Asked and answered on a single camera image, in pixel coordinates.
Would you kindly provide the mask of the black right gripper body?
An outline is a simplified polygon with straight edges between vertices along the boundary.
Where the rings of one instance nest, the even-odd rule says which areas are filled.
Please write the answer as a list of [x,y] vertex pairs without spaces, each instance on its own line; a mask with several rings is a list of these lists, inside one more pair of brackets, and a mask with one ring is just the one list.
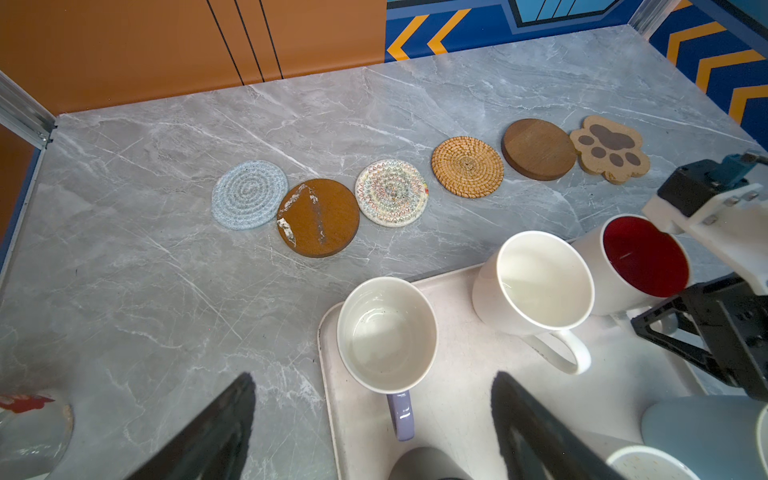
[[705,345],[702,370],[765,402],[767,297],[730,274],[688,287],[683,299]]

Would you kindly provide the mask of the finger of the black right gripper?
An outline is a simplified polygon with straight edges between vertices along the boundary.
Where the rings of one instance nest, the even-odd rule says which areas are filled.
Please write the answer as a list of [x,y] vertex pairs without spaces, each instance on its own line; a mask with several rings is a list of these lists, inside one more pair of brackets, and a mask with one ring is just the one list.
[[729,375],[714,355],[702,347],[674,337],[679,330],[701,338],[682,294],[642,310],[630,320],[635,334],[688,362],[717,380],[728,384]]

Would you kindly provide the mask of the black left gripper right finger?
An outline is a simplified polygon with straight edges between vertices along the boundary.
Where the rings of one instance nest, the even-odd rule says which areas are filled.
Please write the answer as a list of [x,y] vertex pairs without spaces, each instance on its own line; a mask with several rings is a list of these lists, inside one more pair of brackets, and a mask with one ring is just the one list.
[[509,373],[491,387],[491,414],[509,479],[619,479]]

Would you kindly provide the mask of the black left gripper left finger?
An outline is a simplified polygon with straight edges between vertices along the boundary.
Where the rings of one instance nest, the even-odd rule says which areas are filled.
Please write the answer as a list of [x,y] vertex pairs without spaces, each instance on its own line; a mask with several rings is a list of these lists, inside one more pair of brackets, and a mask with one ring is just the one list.
[[248,458],[255,409],[256,384],[243,372],[130,477],[239,479]]

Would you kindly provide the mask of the white mug red inside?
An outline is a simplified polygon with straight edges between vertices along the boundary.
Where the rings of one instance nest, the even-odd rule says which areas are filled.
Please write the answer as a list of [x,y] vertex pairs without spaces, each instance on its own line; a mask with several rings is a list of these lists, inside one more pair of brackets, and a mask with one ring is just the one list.
[[642,216],[614,216],[572,246],[591,272],[596,316],[649,309],[682,292],[692,280],[680,243]]

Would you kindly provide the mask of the dark wooden round coaster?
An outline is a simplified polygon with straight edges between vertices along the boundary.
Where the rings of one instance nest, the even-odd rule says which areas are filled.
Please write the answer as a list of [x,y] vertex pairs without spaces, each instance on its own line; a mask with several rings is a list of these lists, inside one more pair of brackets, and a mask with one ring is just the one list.
[[539,181],[563,177],[575,165],[578,155],[569,135],[551,122],[520,119],[506,129],[502,153],[518,173]]

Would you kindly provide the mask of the rattan round coaster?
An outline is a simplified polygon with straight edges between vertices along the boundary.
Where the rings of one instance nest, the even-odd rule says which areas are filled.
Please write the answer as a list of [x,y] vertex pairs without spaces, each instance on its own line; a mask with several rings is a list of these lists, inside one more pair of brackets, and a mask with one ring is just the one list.
[[431,167],[440,184],[454,195],[482,198],[495,192],[504,179],[503,161],[487,143],[458,136],[438,145]]

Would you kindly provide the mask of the paw shaped cork coaster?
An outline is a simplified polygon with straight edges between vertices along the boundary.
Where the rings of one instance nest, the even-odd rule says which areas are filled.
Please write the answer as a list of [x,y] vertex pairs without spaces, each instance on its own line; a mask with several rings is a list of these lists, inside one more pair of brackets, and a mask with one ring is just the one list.
[[582,126],[573,130],[569,138],[582,170],[602,176],[611,184],[622,185],[650,171],[650,159],[642,151],[642,136],[622,124],[591,115],[583,119]]

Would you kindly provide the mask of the brown worn round coaster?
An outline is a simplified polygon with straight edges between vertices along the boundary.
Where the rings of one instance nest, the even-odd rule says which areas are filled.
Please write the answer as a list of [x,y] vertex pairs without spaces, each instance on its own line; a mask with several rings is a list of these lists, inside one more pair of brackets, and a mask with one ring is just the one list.
[[354,194],[331,179],[292,188],[279,204],[277,229],[289,248],[311,258],[335,255],[355,238],[360,211]]

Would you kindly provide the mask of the blue-grey woven coaster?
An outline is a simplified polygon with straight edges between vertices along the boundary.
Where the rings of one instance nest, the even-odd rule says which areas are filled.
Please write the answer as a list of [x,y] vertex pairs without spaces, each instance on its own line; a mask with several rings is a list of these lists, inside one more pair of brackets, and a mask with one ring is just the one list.
[[275,217],[288,192],[283,170],[268,161],[249,161],[225,173],[212,192],[213,218],[230,230],[249,230]]

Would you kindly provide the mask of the multicolour woven coaster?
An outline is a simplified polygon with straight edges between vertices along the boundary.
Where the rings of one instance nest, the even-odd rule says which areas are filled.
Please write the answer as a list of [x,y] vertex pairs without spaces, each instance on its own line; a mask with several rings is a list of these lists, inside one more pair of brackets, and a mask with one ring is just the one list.
[[429,189],[411,163],[385,159],[361,171],[354,187],[358,206],[365,217],[384,227],[404,227],[426,210]]

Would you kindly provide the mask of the beige serving tray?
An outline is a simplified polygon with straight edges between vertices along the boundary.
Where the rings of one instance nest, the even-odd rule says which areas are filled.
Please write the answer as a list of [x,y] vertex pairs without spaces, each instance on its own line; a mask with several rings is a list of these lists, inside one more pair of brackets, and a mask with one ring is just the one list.
[[338,307],[318,328],[318,349],[338,475],[385,479],[407,451],[431,446],[473,479],[502,479],[491,414],[491,386],[505,371],[565,425],[641,441],[644,411],[668,398],[700,395],[703,387],[683,360],[638,338],[627,324],[592,316],[575,331],[592,364],[578,376],[551,366],[521,339],[485,325],[471,305],[476,267],[422,279],[439,327],[436,360],[412,390],[416,433],[399,441],[386,398],[356,382],[340,358]]

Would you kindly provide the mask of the light blue mug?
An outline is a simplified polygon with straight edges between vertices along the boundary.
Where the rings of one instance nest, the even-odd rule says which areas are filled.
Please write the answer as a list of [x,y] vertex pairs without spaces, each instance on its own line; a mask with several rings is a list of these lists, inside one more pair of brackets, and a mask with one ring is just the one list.
[[767,404],[742,396],[661,401],[641,420],[646,445],[683,462],[701,479],[767,477]]

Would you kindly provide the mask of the white speckled mug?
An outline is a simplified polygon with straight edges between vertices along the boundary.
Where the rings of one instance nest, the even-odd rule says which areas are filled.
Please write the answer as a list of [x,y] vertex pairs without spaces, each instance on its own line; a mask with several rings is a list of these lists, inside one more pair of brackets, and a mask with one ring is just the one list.
[[574,434],[625,479],[699,480],[688,466],[659,449],[584,430]]

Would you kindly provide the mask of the purple mug white inside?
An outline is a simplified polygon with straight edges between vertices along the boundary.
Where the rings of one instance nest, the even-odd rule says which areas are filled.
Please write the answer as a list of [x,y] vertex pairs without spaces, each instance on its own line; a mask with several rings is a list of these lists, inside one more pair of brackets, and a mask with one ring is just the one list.
[[426,296],[412,283],[377,277],[357,286],[343,302],[336,339],[348,373],[387,398],[398,441],[415,437],[410,391],[430,372],[439,328]]

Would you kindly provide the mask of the right aluminium frame post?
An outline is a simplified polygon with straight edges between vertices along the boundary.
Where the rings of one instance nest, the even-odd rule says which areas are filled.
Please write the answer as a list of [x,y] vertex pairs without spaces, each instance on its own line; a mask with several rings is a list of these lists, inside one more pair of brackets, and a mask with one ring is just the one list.
[[645,40],[649,40],[680,0],[642,0],[628,24]]

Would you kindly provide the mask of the aluminium frame post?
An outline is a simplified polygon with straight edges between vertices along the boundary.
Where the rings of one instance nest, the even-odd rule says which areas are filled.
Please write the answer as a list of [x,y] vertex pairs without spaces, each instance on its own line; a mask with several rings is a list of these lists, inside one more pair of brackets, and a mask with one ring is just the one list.
[[645,40],[649,40],[680,0],[642,0],[628,24]]
[[1,124],[39,150],[47,148],[55,116],[5,73],[1,77]]

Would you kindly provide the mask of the left aluminium frame post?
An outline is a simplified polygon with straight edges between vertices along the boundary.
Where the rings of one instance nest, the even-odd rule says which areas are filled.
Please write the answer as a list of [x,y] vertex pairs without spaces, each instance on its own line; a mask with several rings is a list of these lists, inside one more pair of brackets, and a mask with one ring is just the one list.
[[55,116],[5,73],[1,77],[1,124],[39,150],[47,148]]

